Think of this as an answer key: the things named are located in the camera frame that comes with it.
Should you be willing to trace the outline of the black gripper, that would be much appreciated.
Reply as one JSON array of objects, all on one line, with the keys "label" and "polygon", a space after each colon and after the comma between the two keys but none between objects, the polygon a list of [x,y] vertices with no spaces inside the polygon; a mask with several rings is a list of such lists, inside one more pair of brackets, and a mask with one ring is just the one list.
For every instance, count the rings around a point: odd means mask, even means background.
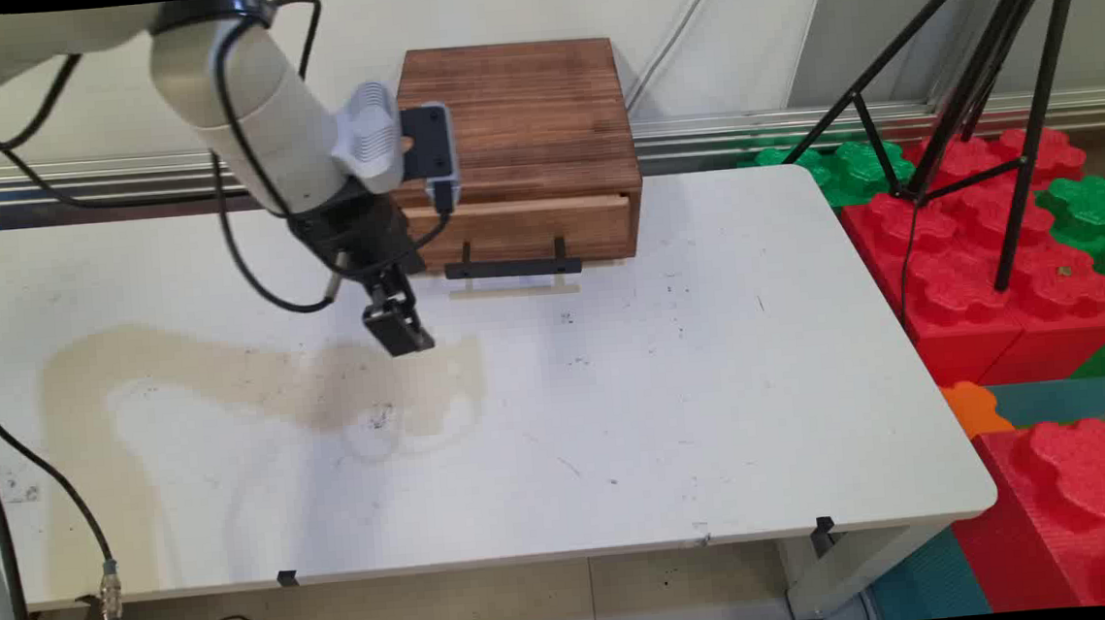
[{"label": "black gripper", "polygon": [[344,200],[333,197],[312,211],[292,212],[290,232],[326,267],[373,286],[364,327],[392,357],[434,348],[436,341],[415,314],[407,277],[422,274],[428,265],[392,196],[368,191]]}]

